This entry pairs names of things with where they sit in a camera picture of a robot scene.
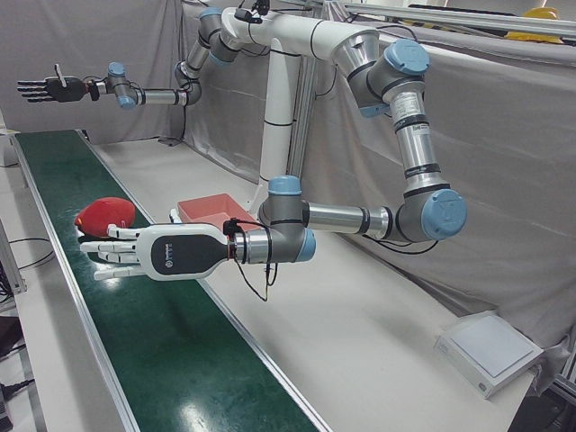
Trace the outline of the robot dexterous hand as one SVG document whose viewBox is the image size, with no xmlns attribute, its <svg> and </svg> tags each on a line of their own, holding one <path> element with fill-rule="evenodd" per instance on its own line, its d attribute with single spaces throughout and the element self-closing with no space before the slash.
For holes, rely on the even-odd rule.
<svg viewBox="0 0 576 432">
<path fill-rule="evenodd" d="M 56 75 L 40 81 L 18 81 L 17 91 L 29 103 L 80 101 L 89 93 L 87 84 L 75 76 L 64 76 L 60 65 L 54 65 Z"/>
<path fill-rule="evenodd" d="M 114 266 L 94 272 L 96 280 L 145 275 L 156 281 L 195 280 L 230 258 L 230 241 L 209 223 L 165 223 L 145 228 L 108 227 L 111 241 L 80 245 Z"/>
</svg>

